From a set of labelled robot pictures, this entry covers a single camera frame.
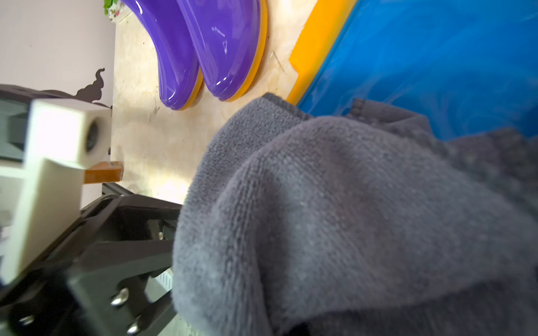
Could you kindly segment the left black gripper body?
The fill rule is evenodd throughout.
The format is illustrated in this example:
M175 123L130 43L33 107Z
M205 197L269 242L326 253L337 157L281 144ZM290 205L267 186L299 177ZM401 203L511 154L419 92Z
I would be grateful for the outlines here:
M1 290L3 335L157 335L172 297L147 281L172 265L179 204L106 195Z

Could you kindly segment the purple boot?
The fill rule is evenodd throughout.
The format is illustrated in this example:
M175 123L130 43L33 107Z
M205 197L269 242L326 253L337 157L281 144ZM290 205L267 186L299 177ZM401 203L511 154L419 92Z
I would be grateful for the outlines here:
M203 73L179 4L175 0L131 0L124 4L156 49L161 102L172 110L189 108L203 86Z
M261 0L179 1L205 84L222 102L243 96L261 65L268 6Z

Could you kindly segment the grey cloth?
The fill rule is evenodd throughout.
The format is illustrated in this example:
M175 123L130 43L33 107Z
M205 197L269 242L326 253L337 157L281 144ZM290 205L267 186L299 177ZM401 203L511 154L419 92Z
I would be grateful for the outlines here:
M537 138L264 95L209 143L172 271L206 335L536 335Z

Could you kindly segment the blue boot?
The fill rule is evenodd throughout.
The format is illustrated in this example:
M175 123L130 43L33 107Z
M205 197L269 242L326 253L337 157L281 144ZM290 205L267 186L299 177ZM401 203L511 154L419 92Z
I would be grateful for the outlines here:
M537 134L536 1L358 1L298 107L369 99L426 116L442 140Z

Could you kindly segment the brown cylinder bottle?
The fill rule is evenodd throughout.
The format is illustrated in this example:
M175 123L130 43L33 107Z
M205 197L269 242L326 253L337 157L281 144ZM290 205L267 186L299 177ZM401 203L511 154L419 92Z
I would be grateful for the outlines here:
M123 179L124 166L119 161L102 161L85 171L85 184L116 183Z

